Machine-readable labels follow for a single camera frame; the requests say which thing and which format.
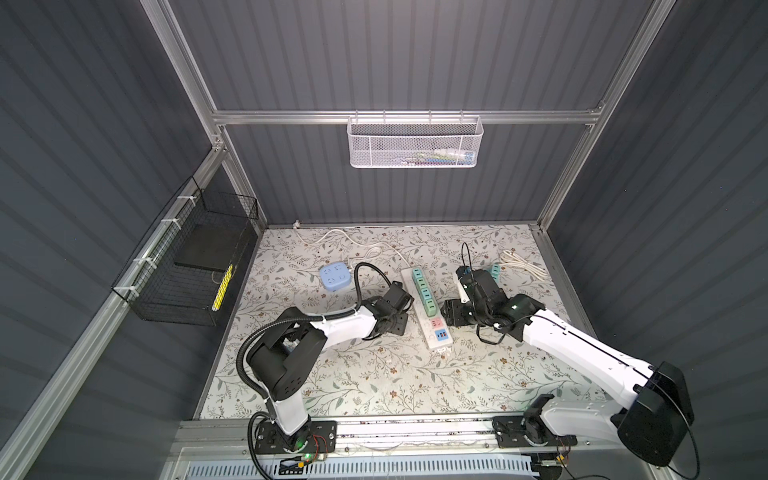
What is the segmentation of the white multicolour power strip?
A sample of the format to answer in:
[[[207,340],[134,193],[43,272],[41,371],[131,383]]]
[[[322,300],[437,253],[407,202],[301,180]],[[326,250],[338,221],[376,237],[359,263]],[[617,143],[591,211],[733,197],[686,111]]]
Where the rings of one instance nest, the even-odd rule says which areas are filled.
[[[405,289],[414,298],[412,310],[414,311],[414,314],[416,316],[417,324],[421,329],[421,332],[424,336],[424,339],[428,348],[432,351],[445,353],[452,347],[453,338],[449,332],[448,325],[444,317],[442,316],[439,308],[436,316],[429,318],[426,315],[422,305],[422,299],[420,298],[419,289],[412,278],[412,270],[414,268],[419,268],[419,267],[403,269],[401,271],[401,277],[402,277]],[[429,290],[431,291],[433,300],[435,301],[438,307],[438,302],[436,301],[432,293],[432,290],[427,282],[426,275],[424,274],[424,272],[423,272],[423,275],[424,275],[424,280],[426,281],[429,287]]]

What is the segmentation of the blue square socket cube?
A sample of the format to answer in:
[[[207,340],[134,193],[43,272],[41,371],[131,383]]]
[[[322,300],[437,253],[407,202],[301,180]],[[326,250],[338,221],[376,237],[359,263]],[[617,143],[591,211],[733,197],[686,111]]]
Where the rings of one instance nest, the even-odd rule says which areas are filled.
[[[352,282],[352,274],[345,262],[338,261],[319,269],[319,278],[324,288],[336,292],[346,288]]]

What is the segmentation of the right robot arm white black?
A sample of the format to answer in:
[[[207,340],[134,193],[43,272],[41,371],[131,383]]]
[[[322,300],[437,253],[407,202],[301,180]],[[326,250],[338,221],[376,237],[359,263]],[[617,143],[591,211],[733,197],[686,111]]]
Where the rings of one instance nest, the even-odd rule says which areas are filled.
[[[525,294],[509,297],[486,270],[456,271],[459,298],[441,313],[454,327],[489,327],[566,363],[608,396],[604,403],[561,401],[541,394],[513,432],[532,446],[590,437],[622,444],[642,461],[671,464],[690,432],[694,412],[683,372],[624,354],[562,320]]]

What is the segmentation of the teal usb power strip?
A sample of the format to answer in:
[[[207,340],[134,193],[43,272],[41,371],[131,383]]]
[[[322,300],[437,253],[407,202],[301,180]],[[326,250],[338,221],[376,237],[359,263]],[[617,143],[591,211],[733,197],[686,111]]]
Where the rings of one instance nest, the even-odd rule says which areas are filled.
[[[491,275],[491,277],[495,282],[500,281],[501,270],[502,270],[501,265],[497,263],[492,264],[486,269],[486,271]]]

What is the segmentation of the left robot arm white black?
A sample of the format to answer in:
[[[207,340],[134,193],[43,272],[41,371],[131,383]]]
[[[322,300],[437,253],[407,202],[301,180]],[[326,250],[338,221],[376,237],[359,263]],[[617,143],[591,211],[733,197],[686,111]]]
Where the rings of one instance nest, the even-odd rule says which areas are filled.
[[[403,284],[393,281],[384,295],[359,297],[347,310],[320,315],[290,307],[243,341],[238,376],[265,401],[267,416],[283,439],[299,443],[311,425],[301,390],[320,354],[353,340],[402,335],[413,302]]]

